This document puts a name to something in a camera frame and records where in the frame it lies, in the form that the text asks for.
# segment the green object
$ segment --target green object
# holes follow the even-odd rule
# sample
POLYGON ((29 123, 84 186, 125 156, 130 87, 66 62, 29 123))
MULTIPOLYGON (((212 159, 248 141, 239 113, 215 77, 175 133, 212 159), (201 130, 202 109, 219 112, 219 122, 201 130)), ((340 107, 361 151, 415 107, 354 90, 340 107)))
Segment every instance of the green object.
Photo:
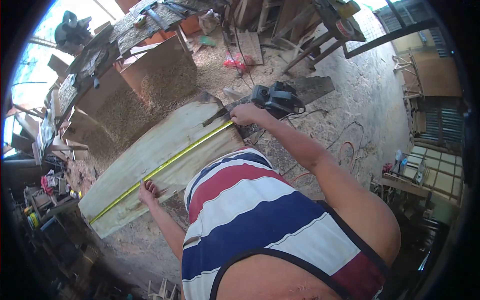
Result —
POLYGON ((208 36, 200 36, 200 39, 198 41, 202 45, 208 45, 208 46, 216 47, 215 41, 213 41, 208 36))

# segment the red white and blue striped shirt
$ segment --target red white and blue striped shirt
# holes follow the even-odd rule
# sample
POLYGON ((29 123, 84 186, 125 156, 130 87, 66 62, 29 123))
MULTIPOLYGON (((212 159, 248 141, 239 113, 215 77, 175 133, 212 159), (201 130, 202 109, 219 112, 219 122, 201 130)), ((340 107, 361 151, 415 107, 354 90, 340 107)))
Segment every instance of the red white and blue striped shirt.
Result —
POLYGON ((215 299, 222 275, 256 254, 285 259, 343 299, 371 299, 388 267, 325 202, 295 190, 260 152, 244 147, 203 168, 185 190, 186 300, 215 299))

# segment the yellow measuring tape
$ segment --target yellow measuring tape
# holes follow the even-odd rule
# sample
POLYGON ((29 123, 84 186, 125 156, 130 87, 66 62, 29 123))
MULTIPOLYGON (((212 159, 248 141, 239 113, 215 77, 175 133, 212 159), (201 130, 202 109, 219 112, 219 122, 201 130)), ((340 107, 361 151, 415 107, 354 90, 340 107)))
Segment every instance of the yellow measuring tape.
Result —
MULTIPOLYGON (((174 162, 175 160, 179 159, 180 157, 182 157, 185 153, 189 152, 190 150, 194 149, 196 146, 200 145, 201 143, 203 143, 204 141, 208 140, 209 138, 211 138, 212 136, 214 136, 215 134, 219 133, 220 131, 224 130, 225 128, 227 128, 228 126, 230 126, 231 124, 233 124, 232 121, 228 121, 227 123, 217 127, 216 129, 214 129, 213 131, 207 133, 206 135, 204 135, 203 137, 201 137, 199 140, 197 140, 195 143, 191 144, 190 146, 186 147, 185 149, 183 149, 182 151, 178 152, 175 156, 173 156, 171 159, 167 160, 166 162, 164 162, 161 166, 159 166, 158 168, 156 168, 155 170, 153 170, 152 172, 150 172, 147 176, 143 177, 143 180, 144 181, 147 181, 149 180, 152 176, 154 176, 156 173, 160 172, 161 170, 163 170, 164 168, 166 168, 168 165, 170 165, 172 162, 174 162)), ((107 207, 105 207, 96 217, 94 217, 89 223, 90 225, 93 224, 93 222, 97 221, 101 216, 103 216, 107 211, 109 211, 112 207, 114 207, 118 202, 120 202, 123 198, 125 198, 128 194, 130 194, 131 192, 133 192, 136 188, 138 188, 140 186, 140 182, 137 182, 136 184, 134 184, 131 188, 129 188, 126 192, 124 192, 122 195, 120 195, 120 197, 118 197, 117 199, 115 199, 115 201, 113 201, 112 203, 110 203, 107 207)))

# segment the hand tool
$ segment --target hand tool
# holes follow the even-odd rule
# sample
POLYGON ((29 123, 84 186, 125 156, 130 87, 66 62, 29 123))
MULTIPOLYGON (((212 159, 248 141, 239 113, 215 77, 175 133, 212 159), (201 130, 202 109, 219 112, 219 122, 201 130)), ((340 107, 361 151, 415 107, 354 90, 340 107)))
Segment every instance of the hand tool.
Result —
POLYGON ((170 30, 170 26, 167 24, 167 22, 165 22, 164 19, 160 18, 157 13, 153 10, 154 8, 158 7, 158 2, 155 1, 153 2, 152 4, 149 4, 147 6, 145 6, 141 11, 140 11, 140 14, 149 14, 154 20, 155 22, 157 22, 158 25, 160 25, 160 27, 165 31, 169 31, 170 30))
POLYGON ((160 3, 165 5, 166 8, 168 8, 172 13, 176 14, 178 17, 180 17, 183 20, 187 18, 186 14, 188 13, 188 11, 198 12, 198 10, 192 6, 176 3, 173 1, 160 0, 160 3))

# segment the wooden furniture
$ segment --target wooden furniture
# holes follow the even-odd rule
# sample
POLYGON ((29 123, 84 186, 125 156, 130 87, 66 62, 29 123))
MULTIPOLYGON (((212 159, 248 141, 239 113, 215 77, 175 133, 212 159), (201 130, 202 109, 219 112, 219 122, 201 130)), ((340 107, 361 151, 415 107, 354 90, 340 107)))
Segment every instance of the wooden furniture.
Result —
MULTIPOLYGON (((94 219, 123 192, 154 169, 213 129, 229 120, 219 99, 202 93, 188 104, 171 112, 127 149, 94 183, 79 203, 87 221, 94 219)), ((244 145, 234 126, 215 134, 151 180, 159 189, 168 189, 159 198, 163 202, 183 190, 190 179, 209 162, 244 145)), ((138 188, 107 211, 91 226, 104 238, 144 214, 148 208, 138 200, 138 188)))
POLYGON ((347 41, 358 41, 364 42, 365 37, 363 36, 362 31, 358 23, 350 17, 346 20, 343 20, 343 26, 351 26, 351 33, 348 36, 345 36, 337 27, 336 22, 340 20, 340 16, 337 12, 337 9, 341 6, 338 1, 333 0, 322 0, 320 4, 313 3, 307 6, 300 14, 298 14, 292 21, 290 21, 277 35, 272 39, 272 42, 276 42, 282 38, 290 29, 295 26, 305 23, 310 20, 312 14, 315 12, 319 15, 321 22, 325 25, 328 30, 323 35, 314 39, 310 45, 300 53, 296 58, 294 58, 283 70, 283 73, 288 72, 294 65, 296 65, 300 60, 304 59, 310 55, 314 49, 320 47, 325 42, 329 41, 331 38, 337 39, 329 48, 327 48, 323 53, 315 57, 310 62, 310 67, 313 68, 316 63, 327 57, 333 51, 339 47, 344 47, 347 41))

